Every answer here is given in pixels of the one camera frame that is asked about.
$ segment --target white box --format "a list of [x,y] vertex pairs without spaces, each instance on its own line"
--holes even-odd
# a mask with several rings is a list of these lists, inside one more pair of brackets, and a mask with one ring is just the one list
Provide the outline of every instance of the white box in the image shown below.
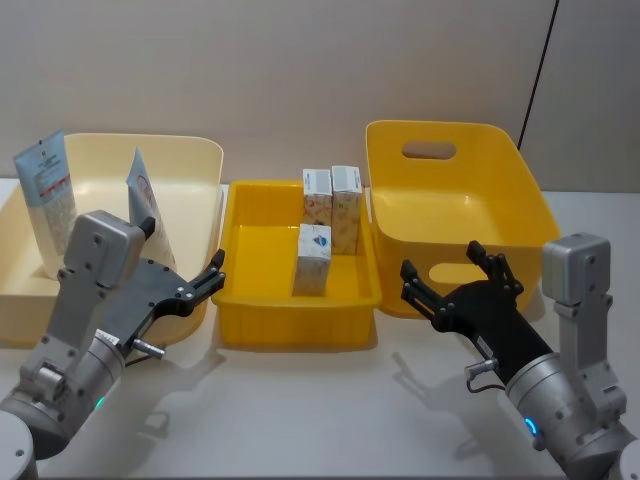
[[302,170],[304,182],[304,214],[302,223],[331,225],[331,172]]
[[358,167],[331,167],[333,176],[333,213],[331,245],[334,255],[355,255],[360,229],[362,183]]
[[294,295],[323,295],[331,265],[331,227],[300,225]]

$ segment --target tabletop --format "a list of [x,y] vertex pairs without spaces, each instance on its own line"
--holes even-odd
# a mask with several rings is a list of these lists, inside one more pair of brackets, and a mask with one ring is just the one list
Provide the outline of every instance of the tabletop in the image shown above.
[[[15,187],[0,180],[0,203]],[[628,395],[625,424],[640,433],[640,323],[635,295],[640,194],[546,192],[563,234],[612,244],[609,358]],[[561,477],[531,446],[502,392],[472,395],[470,344],[424,320],[375,313],[377,345],[344,353],[252,353],[220,348],[216,308],[163,361],[128,368],[120,384],[44,478],[279,476]],[[558,320],[539,289],[526,317],[553,348]],[[0,396],[25,350],[0,349]]]

